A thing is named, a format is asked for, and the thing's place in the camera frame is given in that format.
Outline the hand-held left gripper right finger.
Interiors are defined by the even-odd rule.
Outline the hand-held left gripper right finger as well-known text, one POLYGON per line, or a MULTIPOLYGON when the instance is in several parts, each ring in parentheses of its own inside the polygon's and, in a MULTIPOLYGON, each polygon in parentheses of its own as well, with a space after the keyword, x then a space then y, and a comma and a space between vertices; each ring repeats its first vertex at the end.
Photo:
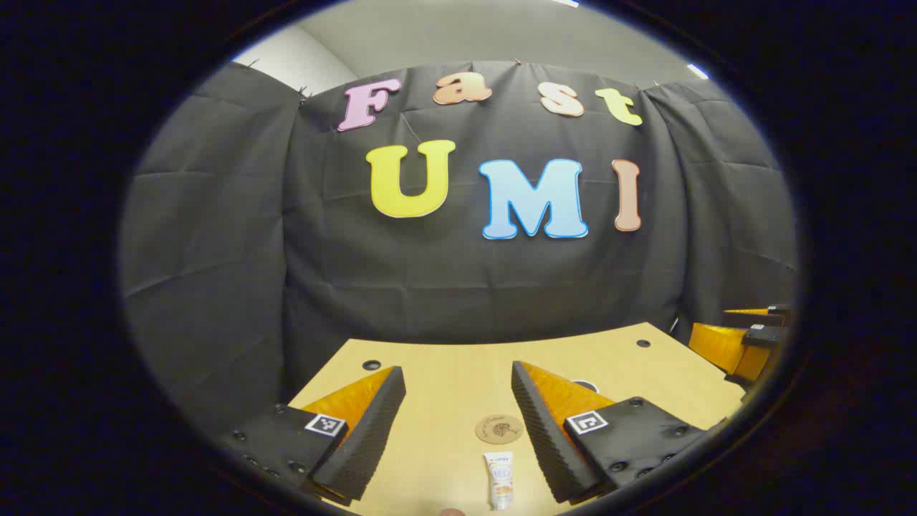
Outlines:
POLYGON ((523 360, 513 362, 511 387, 557 502, 577 504, 622 489, 707 434, 642 396, 612 401, 523 360))

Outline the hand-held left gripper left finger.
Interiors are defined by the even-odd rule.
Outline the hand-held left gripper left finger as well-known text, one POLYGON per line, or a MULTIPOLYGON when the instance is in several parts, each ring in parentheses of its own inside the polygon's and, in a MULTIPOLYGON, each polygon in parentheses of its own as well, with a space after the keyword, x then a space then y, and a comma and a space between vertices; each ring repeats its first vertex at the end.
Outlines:
POLYGON ((386 367, 304 407, 265 409, 229 432, 229 453, 294 491, 348 506, 379 467, 405 395, 403 369, 386 367))

